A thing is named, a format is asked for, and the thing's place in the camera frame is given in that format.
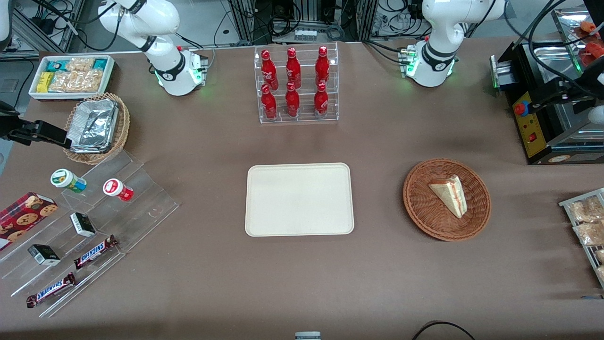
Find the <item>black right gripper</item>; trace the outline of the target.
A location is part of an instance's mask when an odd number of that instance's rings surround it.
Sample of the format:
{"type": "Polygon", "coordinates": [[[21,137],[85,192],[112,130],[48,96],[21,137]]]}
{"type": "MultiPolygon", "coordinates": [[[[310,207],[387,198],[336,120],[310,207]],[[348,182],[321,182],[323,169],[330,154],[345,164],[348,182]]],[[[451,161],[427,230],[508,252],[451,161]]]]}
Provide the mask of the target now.
{"type": "Polygon", "coordinates": [[[70,146],[67,131],[48,122],[28,122],[18,116],[0,117],[0,137],[4,140],[30,145],[36,131],[39,141],[59,146],[70,146]]]}

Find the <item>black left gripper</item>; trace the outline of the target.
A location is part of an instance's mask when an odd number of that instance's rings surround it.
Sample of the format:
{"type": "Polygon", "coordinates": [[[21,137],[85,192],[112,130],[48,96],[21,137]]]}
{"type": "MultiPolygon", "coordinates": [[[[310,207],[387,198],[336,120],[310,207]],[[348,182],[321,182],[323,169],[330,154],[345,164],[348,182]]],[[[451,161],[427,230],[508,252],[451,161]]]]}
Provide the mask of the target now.
{"type": "Polygon", "coordinates": [[[572,85],[567,80],[559,80],[559,86],[562,92],[559,91],[528,91],[528,113],[537,114],[538,112],[549,112],[558,114],[564,104],[576,103],[583,101],[602,101],[604,94],[603,82],[600,80],[588,81],[582,84],[586,91],[572,85]]]}

